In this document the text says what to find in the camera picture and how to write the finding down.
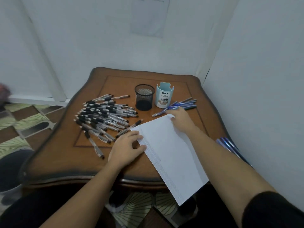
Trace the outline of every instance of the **hand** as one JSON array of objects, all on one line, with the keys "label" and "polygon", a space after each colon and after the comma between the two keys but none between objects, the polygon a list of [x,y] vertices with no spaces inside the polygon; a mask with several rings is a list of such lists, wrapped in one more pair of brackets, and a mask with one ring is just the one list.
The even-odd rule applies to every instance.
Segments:
[{"label": "hand", "polygon": [[165,112],[167,114],[172,114],[175,117],[171,118],[171,121],[179,131],[187,134],[189,131],[196,128],[187,111],[185,111],[183,107],[178,107],[177,110],[166,110]]},{"label": "hand", "polygon": [[117,165],[120,169],[129,165],[137,156],[146,150],[145,145],[137,149],[133,149],[132,147],[134,141],[142,138],[143,136],[139,135],[139,131],[130,131],[120,136],[112,147],[108,162]]}]

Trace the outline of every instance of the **diy label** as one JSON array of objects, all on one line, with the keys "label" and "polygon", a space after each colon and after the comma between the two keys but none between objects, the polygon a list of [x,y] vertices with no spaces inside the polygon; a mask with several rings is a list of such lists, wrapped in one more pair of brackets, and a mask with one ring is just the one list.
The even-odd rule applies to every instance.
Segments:
[{"label": "diy label", "polygon": [[169,106],[170,95],[171,92],[160,91],[156,106],[159,108],[167,108]]}]

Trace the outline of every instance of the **wooden table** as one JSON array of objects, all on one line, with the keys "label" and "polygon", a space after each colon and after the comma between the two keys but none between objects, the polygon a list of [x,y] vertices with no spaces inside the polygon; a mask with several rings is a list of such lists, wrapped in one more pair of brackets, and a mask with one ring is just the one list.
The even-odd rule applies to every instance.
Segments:
[{"label": "wooden table", "polygon": [[[20,179],[23,184],[28,187],[43,187],[90,180],[107,163],[113,143],[105,144],[93,137],[103,151],[105,159],[97,157],[90,142],[73,122],[74,115],[82,108],[82,103],[111,93],[114,96],[130,95],[130,98],[118,99],[117,103],[127,103],[135,107],[135,86],[149,84],[156,88],[161,81],[174,86],[171,102],[182,101],[188,97],[197,99],[197,109],[191,109],[188,113],[204,133],[214,140],[227,136],[217,110],[204,93],[197,77],[99,67],[93,69],[86,84],[71,99],[51,136],[22,167]],[[151,115],[159,111],[161,109],[153,102],[151,110],[139,111],[139,118],[129,118],[130,125],[138,119],[144,119],[143,122],[153,120],[157,117],[152,118]],[[117,134],[114,131],[110,133],[113,136]],[[144,153],[123,169],[118,177],[118,183],[139,190],[166,188]]]}]

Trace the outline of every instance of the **light blue pen holder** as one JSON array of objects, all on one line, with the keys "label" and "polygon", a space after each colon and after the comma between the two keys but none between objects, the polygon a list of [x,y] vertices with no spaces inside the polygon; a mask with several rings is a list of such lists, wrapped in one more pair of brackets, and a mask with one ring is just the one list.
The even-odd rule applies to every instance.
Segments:
[{"label": "light blue pen holder", "polygon": [[155,105],[159,108],[167,108],[170,105],[174,87],[170,88],[171,84],[168,82],[161,82],[156,85]]}]

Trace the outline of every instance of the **baseboard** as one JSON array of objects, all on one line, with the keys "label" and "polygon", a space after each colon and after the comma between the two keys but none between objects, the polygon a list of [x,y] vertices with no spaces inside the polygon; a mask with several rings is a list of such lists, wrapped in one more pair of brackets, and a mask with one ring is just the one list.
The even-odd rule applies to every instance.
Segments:
[{"label": "baseboard", "polygon": [[38,96],[25,96],[25,95],[11,95],[9,97],[10,102],[15,103],[26,103],[26,104],[36,104],[36,105],[58,105],[66,106],[70,99],[66,101],[55,101],[53,98],[38,97]]}]

